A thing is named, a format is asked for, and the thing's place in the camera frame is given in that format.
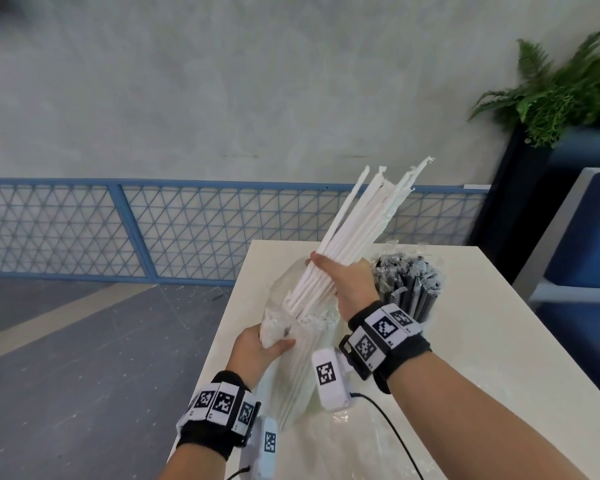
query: person's left hand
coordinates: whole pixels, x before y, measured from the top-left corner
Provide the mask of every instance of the person's left hand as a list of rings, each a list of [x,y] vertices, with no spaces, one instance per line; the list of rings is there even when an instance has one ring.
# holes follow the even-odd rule
[[[294,345],[295,339],[279,340],[266,349],[260,343],[260,324],[245,328],[235,339],[226,370],[238,374],[253,390],[271,363]]]

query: black planter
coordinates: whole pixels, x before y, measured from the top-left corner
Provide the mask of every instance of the black planter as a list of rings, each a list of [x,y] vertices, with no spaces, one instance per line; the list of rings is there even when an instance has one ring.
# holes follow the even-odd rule
[[[600,130],[570,130],[557,147],[533,148],[517,128],[469,238],[513,283],[581,170],[600,168]]]

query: blue upholstery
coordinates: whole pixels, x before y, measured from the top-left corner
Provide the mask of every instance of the blue upholstery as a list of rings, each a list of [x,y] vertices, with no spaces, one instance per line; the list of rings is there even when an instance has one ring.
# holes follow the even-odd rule
[[[544,303],[536,314],[600,389],[600,305]]]
[[[600,288],[600,173],[591,179],[545,277],[556,285]]]

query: black cable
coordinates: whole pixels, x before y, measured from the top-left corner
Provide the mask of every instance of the black cable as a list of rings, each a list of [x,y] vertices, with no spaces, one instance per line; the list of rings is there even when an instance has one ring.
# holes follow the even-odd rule
[[[241,468],[240,470],[238,470],[236,473],[234,473],[233,475],[231,475],[229,478],[227,478],[227,480],[231,480],[232,478],[236,478],[238,475],[240,475],[241,473],[247,473],[249,470],[251,469],[251,467],[245,467],[245,468]]]
[[[393,423],[391,422],[391,420],[389,419],[389,416],[387,416],[384,411],[382,411],[382,409],[380,408],[380,406],[377,405],[377,403],[371,399],[369,396],[364,395],[364,394],[360,394],[359,392],[352,392],[351,393],[352,397],[364,397],[366,400],[368,400],[371,404],[373,404],[376,409],[378,411],[380,411],[380,414],[382,414],[382,416],[384,416],[384,419],[386,419],[387,423],[389,423],[389,426],[391,426],[391,429],[393,430],[393,432],[395,433],[395,435],[398,437],[398,439],[400,440],[400,444],[402,444],[402,447],[404,448],[404,450],[407,452],[407,455],[409,455],[409,460],[411,460],[411,463],[413,464],[413,468],[416,469],[416,473],[418,474],[418,476],[420,477],[420,480],[424,480],[422,474],[420,473],[418,466],[416,465],[416,462],[413,460],[413,457],[411,456],[411,453],[409,453],[409,450],[407,448],[407,445],[404,444],[404,441],[402,441],[402,438],[400,437],[400,435],[398,434],[398,430],[395,428],[395,426],[393,425]]]

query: qr code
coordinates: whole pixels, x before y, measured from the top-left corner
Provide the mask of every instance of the qr code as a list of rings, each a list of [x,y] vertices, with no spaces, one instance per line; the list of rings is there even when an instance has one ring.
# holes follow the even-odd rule
[[[202,391],[196,400],[194,408],[208,408],[214,398],[215,391]]]
[[[253,406],[249,403],[244,403],[242,405],[242,409],[240,410],[240,414],[238,414],[238,421],[242,424],[249,424],[249,420],[251,419],[251,414],[253,413]]]
[[[389,313],[393,319],[398,322],[400,326],[407,326],[413,322],[409,316],[404,313],[402,310],[396,310],[394,312]]]
[[[373,324],[373,327],[383,339],[387,339],[394,331],[398,330],[398,327],[391,322],[389,317],[380,318],[380,320]]]
[[[316,367],[315,370],[318,371],[318,380],[321,386],[336,380],[336,373],[333,371],[331,362],[323,363]]]
[[[216,402],[214,403],[211,409],[213,409],[214,411],[218,411],[219,413],[229,414],[234,399],[235,396],[220,391],[218,392]]]
[[[375,343],[368,337],[368,335],[364,335],[362,339],[354,346],[355,350],[358,351],[360,357],[366,362],[369,360],[369,357],[374,354],[377,350]]]
[[[276,452],[276,434],[268,431],[264,432],[264,451],[267,453]]]

